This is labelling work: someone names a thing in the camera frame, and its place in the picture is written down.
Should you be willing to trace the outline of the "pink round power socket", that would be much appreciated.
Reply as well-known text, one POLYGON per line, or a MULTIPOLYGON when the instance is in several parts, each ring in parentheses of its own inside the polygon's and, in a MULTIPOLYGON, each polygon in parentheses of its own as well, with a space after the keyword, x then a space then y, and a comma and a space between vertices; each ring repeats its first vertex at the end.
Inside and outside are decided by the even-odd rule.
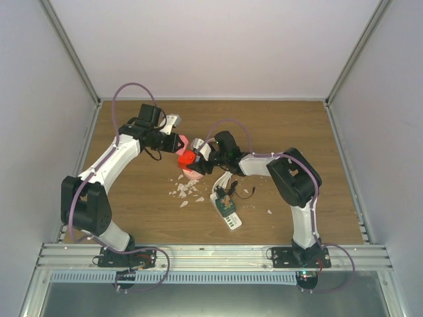
POLYGON ((202 174, 194 170, 183 169, 182 172, 189 180, 199 180, 204 177, 202 174))

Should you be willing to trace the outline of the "red cube socket adapter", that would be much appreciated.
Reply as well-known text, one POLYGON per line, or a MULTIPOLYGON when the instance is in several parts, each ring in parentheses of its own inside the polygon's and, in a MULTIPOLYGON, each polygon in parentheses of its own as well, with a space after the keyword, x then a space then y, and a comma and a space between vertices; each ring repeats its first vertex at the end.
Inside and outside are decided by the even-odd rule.
POLYGON ((192 169, 190 168, 190 165, 194 164, 196 159, 197 154, 194 151, 187 149, 179 156, 178 167, 183 170, 191 171, 192 169))

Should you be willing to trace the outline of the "pink square plug adapter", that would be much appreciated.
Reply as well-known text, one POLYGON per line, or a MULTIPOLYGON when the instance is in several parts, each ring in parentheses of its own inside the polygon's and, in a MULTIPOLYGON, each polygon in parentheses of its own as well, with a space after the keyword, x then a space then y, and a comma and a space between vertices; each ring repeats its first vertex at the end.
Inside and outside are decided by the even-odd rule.
POLYGON ((178 144, 177 144, 177 151, 175 152, 175 154, 178 155, 178 156, 181 156, 181 155, 184 154, 184 152, 185 152, 185 150, 186 150, 186 148, 189 144, 189 141, 188 141, 188 138, 185 135, 179 135, 178 137, 179 137, 179 139, 178 139, 178 144))

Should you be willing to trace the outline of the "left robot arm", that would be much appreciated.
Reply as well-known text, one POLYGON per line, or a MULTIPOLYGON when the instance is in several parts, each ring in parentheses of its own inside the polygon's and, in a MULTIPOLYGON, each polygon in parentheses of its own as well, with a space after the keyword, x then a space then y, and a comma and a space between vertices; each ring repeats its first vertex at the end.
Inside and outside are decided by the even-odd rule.
POLYGON ((132 265, 136 250, 129 246, 130 235, 112 220, 108 192, 140 153, 181 153, 187 142, 173 132, 180 122, 177 114, 166 115, 157 106, 142 104, 138 116, 117 129, 113 142, 95 163, 76 177, 66 177, 61 183, 61 221, 69 232, 84 232, 113 249, 120 266, 132 265))

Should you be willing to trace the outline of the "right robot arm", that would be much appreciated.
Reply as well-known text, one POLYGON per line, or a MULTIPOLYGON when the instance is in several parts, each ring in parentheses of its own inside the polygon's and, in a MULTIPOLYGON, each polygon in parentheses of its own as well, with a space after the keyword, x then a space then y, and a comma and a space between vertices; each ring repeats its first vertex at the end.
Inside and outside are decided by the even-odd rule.
POLYGON ((270 177, 291 209, 293 261, 299 267, 310 266, 322 250, 315 213, 322 180, 316 170, 296 148, 256 154, 242 151, 229 131, 217 133, 214 139, 216 149, 201 139, 192 142, 196 158, 187 167, 201 175, 211 174, 219 166, 241 177, 270 177))

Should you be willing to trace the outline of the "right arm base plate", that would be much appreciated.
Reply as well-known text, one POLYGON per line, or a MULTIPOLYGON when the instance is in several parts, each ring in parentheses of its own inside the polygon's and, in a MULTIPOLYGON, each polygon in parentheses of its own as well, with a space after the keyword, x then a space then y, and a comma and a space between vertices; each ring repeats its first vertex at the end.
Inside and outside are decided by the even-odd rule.
POLYGON ((332 266, 328 249, 318 246, 304 250, 293 246, 272 247, 270 259, 274 268, 318 269, 332 266))

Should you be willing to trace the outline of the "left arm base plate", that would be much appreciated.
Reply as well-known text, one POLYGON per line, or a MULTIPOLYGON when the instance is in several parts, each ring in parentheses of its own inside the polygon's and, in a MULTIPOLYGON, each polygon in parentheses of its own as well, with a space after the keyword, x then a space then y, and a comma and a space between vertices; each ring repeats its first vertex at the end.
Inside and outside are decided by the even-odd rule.
POLYGON ((100 254, 95 256, 92 263, 103 268, 142 268, 155 267, 156 250, 145 250, 133 254, 119 254, 108 248, 101 248, 100 254))

